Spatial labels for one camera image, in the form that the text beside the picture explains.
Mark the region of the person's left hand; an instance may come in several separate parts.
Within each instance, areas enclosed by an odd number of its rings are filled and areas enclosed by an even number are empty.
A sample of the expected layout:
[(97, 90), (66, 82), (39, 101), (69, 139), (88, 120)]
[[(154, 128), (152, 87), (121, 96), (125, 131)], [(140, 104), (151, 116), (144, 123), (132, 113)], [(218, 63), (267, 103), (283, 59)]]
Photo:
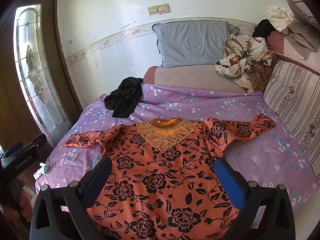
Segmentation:
[[(31, 222), (33, 209), (31, 206), (31, 202), (28, 199), (27, 193), (23, 189), (25, 186), (25, 181), (23, 179), (19, 179), (19, 180), (20, 180), (20, 185), (18, 189), (20, 190), (20, 194), (19, 194), (18, 203), (21, 207), (21, 215), (28, 222)], [(11, 206), (8, 204), (1, 205), (1, 212), (7, 222), (14, 222), (20, 219), (19, 212), (11, 208)]]

